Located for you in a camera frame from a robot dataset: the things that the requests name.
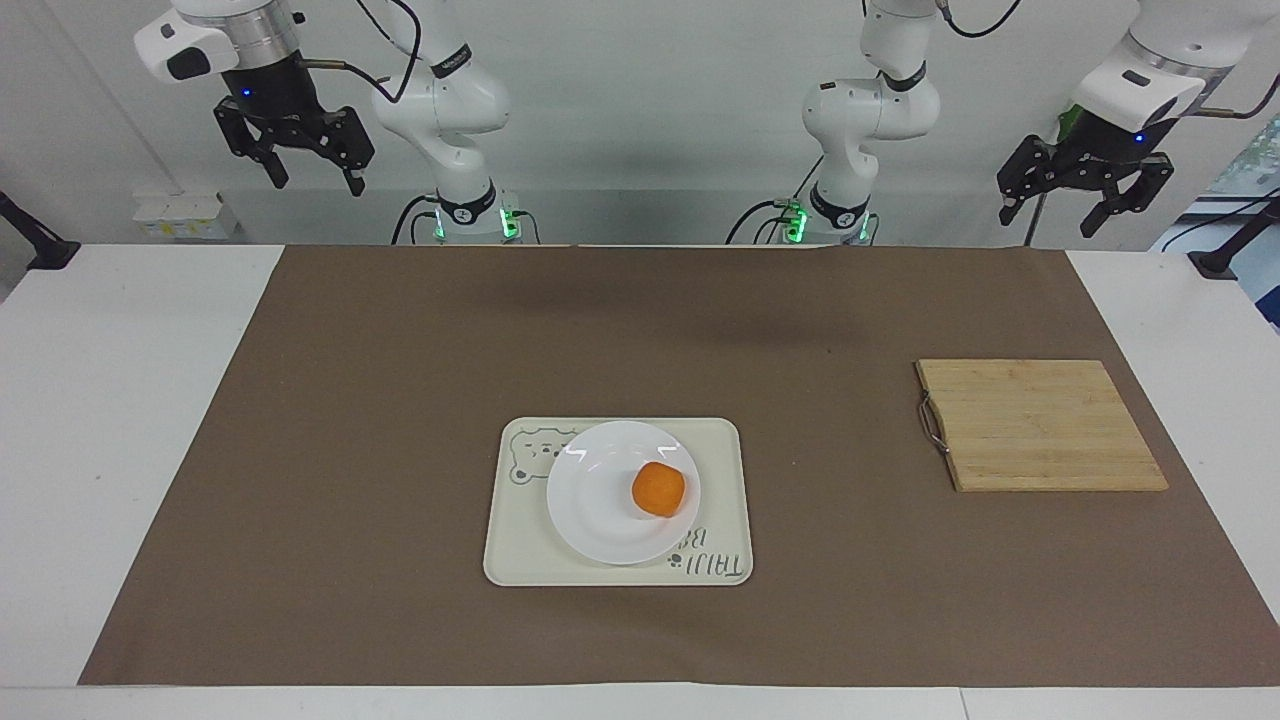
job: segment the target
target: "white table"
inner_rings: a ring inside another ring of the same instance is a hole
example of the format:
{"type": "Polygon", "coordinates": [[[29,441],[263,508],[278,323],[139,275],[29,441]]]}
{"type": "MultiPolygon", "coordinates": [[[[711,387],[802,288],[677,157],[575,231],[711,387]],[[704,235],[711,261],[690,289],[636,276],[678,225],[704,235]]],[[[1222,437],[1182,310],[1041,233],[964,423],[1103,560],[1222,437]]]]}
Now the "white table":
{"type": "MultiPolygon", "coordinates": [[[[86,246],[0,305],[0,717],[1280,717],[1280,688],[74,688],[280,250],[86,246]]],[[[1280,338],[1181,256],[1071,261],[1280,616],[1280,338]]]]}

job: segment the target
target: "orange object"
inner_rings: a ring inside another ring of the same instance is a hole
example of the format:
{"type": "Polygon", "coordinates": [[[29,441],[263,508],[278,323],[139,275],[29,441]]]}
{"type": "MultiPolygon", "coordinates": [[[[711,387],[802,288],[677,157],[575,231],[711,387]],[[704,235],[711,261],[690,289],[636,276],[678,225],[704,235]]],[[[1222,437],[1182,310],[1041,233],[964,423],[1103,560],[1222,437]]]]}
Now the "orange object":
{"type": "Polygon", "coordinates": [[[685,475],[662,462],[646,462],[631,483],[631,500],[650,515],[671,518],[685,498],[685,475]]]}

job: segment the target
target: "white plate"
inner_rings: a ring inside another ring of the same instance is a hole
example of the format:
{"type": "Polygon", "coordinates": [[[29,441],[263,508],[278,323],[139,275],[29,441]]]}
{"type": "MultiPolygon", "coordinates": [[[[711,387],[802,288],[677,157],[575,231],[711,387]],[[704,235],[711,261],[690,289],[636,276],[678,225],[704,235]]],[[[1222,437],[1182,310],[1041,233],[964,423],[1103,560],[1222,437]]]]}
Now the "white plate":
{"type": "Polygon", "coordinates": [[[694,457],[666,430],[648,423],[603,423],[573,438],[547,478],[547,510],[570,547],[609,565],[653,560],[675,547],[698,519],[701,483],[694,457]],[[636,507],[631,483],[645,462],[685,475],[685,498],[673,518],[636,507]]]}

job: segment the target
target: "brown mat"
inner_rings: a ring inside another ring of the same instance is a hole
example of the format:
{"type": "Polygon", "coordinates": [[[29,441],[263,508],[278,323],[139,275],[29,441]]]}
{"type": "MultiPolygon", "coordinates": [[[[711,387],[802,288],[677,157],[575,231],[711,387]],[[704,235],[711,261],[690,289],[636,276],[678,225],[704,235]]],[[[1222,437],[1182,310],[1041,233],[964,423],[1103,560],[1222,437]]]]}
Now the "brown mat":
{"type": "Polygon", "coordinates": [[[1280,632],[1062,254],[285,250],[81,683],[632,680],[1275,685],[1280,632]],[[919,357],[1101,359],[1170,489],[956,493],[919,357]],[[731,419],[751,579],[489,584],[522,415],[731,419]]]}

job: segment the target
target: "wooden cutting board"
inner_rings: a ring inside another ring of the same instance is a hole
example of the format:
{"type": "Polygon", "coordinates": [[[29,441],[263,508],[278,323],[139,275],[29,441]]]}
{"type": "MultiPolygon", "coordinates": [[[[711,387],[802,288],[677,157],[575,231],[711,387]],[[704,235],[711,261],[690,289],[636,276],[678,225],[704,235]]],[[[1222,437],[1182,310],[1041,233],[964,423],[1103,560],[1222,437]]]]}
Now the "wooden cutting board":
{"type": "Polygon", "coordinates": [[[922,421],[960,492],[1169,488],[1102,363],[920,360],[916,370],[922,421]]]}

